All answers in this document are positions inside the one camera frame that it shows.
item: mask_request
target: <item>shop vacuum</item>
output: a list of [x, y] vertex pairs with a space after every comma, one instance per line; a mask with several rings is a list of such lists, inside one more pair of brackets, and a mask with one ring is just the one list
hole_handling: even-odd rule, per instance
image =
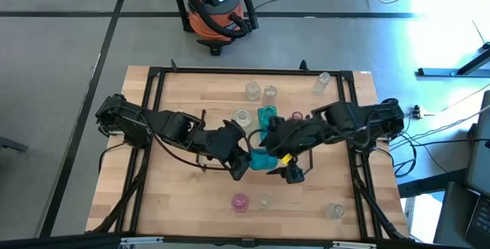
[[198, 34], [202, 38], [198, 43], [208, 46], [211, 55], [219, 56], [223, 46], [259, 27], [252, 0], [243, 1], [248, 19], [243, 16], [241, 0], [188, 0], [189, 14], [184, 0], [177, 0], [177, 6], [184, 31]]

